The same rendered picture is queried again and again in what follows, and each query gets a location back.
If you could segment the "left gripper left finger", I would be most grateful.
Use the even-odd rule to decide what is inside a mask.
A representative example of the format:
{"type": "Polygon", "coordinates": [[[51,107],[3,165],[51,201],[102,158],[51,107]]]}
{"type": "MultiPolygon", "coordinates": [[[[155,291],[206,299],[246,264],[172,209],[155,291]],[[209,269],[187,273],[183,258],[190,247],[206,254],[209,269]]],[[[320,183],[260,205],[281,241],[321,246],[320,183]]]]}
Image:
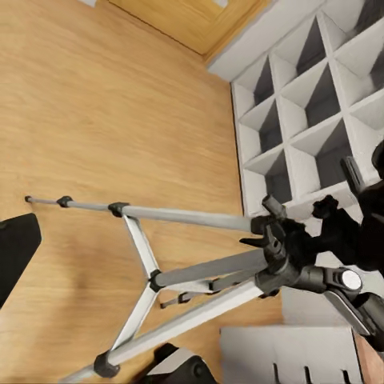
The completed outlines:
{"type": "Polygon", "coordinates": [[[0,309],[42,242],[35,213],[0,222],[0,309]]]}

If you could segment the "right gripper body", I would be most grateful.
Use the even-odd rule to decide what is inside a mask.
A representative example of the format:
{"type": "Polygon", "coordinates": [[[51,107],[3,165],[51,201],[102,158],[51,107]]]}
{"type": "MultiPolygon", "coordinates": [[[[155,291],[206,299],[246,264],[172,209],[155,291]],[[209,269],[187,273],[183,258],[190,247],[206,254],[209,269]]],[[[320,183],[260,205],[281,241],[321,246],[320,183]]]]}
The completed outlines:
{"type": "MultiPolygon", "coordinates": [[[[295,288],[295,289],[298,289],[298,290],[306,290],[306,287],[307,287],[307,283],[309,281],[309,272],[310,272],[310,269],[308,266],[304,266],[302,268],[302,273],[300,274],[300,279],[298,280],[298,282],[290,287],[292,288],[295,288]]],[[[306,290],[308,291],[308,290],[306,290]]],[[[278,287],[276,290],[273,290],[271,292],[269,292],[268,294],[267,293],[264,293],[262,296],[275,296],[277,295],[278,293],[280,292],[280,287],[278,287]]]]}

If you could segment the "camera tripod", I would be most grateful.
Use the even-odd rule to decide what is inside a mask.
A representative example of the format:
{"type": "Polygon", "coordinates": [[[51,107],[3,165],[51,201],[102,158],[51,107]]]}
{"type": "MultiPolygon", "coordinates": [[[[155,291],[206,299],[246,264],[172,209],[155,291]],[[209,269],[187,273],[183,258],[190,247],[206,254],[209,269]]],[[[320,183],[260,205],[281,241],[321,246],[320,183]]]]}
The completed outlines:
{"type": "MultiPolygon", "coordinates": [[[[362,213],[370,212],[384,216],[384,180],[366,186],[354,156],[345,156],[340,161],[340,166],[351,191],[358,199],[362,213]]],[[[112,378],[120,371],[120,363],[128,358],[264,293],[268,294],[278,287],[290,287],[296,284],[300,279],[302,268],[314,266],[318,253],[332,251],[343,265],[356,265],[365,271],[377,270],[358,241],[361,224],[358,224],[344,207],[337,209],[338,200],[331,194],[313,204],[314,210],[311,212],[313,217],[322,218],[321,235],[316,237],[305,231],[304,222],[288,218],[286,206],[272,194],[268,194],[262,200],[262,204],[270,214],[256,217],[137,207],[128,202],[114,204],[77,202],[71,196],[63,196],[59,200],[26,196],[26,202],[100,210],[112,212],[115,217],[123,218],[146,275],[145,288],[112,347],[100,354],[94,363],[57,380],[54,384],[75,384],[93,374],[112,378]],[[161,273],[140,218],[248,231],[262,235],[266,244],[256,250],[161,273]],[[161,303],[161,308],[176,302],[188,303],[191,298],[202,294],[217,295],[136,338],[140,325],[143,324],[162,289],[180,290],[183,293],[176,299],[161,303]]]]}

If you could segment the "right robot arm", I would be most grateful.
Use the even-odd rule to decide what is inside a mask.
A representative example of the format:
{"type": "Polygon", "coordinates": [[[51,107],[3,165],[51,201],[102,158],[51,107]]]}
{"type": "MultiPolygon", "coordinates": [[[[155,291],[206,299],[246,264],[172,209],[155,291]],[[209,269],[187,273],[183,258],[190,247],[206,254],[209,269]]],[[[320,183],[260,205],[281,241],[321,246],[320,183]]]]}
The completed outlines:
{"type": "MultiPolygon", "coordinates": [[[[239,242],[257,248],[266,244],[263,238],[244,238],[239,242]]],[[[290,287],[324,294],[384,361],[384,298],[371,292],[360,294],[363,283],[355,271],[346,267],[304,266],[300,279],[290,287]]],[[[262,296],[279,292],[280,287],[262,296]]]]}

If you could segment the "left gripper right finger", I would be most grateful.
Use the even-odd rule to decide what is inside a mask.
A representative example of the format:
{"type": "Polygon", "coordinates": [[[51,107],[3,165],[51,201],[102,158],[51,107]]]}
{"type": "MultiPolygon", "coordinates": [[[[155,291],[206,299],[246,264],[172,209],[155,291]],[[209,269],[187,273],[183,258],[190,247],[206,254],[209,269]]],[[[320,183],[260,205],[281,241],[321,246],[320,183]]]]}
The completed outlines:
{"type": "Polygon", "coordinates": [[[384,278],[384,216],[367,212],[360,223],[358,241],[384,278]]]}

